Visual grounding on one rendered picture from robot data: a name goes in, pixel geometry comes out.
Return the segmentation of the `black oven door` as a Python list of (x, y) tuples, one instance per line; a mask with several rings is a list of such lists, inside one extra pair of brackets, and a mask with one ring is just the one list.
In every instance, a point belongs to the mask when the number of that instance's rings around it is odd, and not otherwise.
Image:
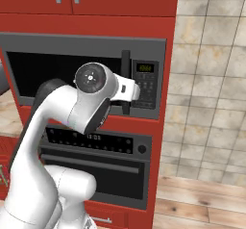
[[(96, 156), (72, 151), (61, 151), (58, 149), (44, 147), (40, 150), (40, 156), (42, 154), (78, 160), (95, 161), (105, 164), (138, 167), (139, 173), (132, 174), (96, 167), (83, 167), (81, 165), (75, 165), (74, 167), (67, 166), (73, 169), (85, 171), (95, 177), (97, 186), (96, 192), (92, 196), (93, 201), (105, 202), (140, 210), (145, 210), (147, 208), (148, 174), (150, 170), (150, 165), (148, 162)], [(52, 162), (44, 162), (47, 165), (54, 165)]]

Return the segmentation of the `black microwave door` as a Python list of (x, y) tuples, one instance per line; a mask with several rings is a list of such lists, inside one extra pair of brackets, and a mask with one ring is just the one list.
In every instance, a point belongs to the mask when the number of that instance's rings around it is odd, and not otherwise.
[(96, 62), (107, 66), (113, 73), (121, 74), (120, 58), (71, 56), (27, 52), (5, 52), (5, 61), (12, 72), (18, 102), (32, 106), (39, 86), (51, 79), (62, 79), (75, 87), (75, 73), (83, 64)]

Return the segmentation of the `grey microwave oven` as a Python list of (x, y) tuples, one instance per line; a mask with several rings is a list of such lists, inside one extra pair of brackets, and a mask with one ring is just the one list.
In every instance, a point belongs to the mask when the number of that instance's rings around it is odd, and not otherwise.
[[(129, 50), (131, 52), (130, 78), (138, 83), (141, 93), (139, 99), (130, 104), (130, 114), (128, 116), (150, 119), (156, 119), (160, 111), (160, 73), (162, 72), (160, 63), (164, 60), (161, 51), (165, 45), (166, 40), (164, 38), (70, 35), (62, 37), (60, 35), (0, 33), (3, 63), (9, 72), (16, 96), (12, 72), (5, 61), (6, 51), (121, 59), (122, 51)], [(124, 115), (120, 102), (116, 101), (112, 104), (111, 113)]]

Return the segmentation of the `dark grey oven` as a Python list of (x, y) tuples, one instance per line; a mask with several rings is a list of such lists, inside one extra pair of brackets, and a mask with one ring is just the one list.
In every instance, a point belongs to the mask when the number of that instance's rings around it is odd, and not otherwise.
[(85, 171), (96, 179), (93, 201), (144, 210), (152, 138), (112, 131), (82, 135), (50, 125), (40, 141), (39, 157), (47, 165)]

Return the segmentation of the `red tall cabinet housing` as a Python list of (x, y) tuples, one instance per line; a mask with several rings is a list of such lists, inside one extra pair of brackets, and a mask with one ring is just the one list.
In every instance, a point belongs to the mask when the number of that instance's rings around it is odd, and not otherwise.
[(70, 36), (99, 36), (124, 38), (164, 38), (167, 40), (160, 63), (160, 111), (156, 119), (110, 114), (102, 128), (152, 137), (148, 200), (145, 210), (133, 209), (97, 201), (87, 201), (90, 206), (112, 209), (125, 213), (128, 229), (152, 229), (160, 168), (160, 152), (165, 118), (165, 107), (172, 57), (175, 20), (172, 17), (152, 16), (102, 16), (68, 14), (0, 13), (0, 33), (41, 34)]

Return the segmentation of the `red base cabinet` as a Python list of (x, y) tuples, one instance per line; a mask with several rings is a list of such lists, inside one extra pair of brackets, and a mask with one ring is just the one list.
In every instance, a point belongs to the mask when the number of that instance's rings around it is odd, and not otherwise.
[(11, 156), (18, 138), (0, 136), (0, 200), (7, 196), (10, 174), (8, 171)]

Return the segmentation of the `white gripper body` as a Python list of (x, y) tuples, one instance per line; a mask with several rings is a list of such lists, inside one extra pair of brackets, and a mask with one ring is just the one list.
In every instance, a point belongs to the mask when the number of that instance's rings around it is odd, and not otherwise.
[(129, 82), (128, 93), (129, 93), (129, 99), (128, 99), (129, 102), (136, 101), (140, 96), (140, 87), (134, 80), (131, 80)]

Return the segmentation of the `red drawer front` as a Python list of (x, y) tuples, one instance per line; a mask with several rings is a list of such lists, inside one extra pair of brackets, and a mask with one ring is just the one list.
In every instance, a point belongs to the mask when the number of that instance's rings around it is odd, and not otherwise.
[(107, 227), (110, 229), (128, 229), (128, 218), (125, 213), (117, 212), (112, 209), (90, 206), (85, 204), (86, 212), (90, 217), (110, 218), (112, 224), (95, 221), (98, 226)]

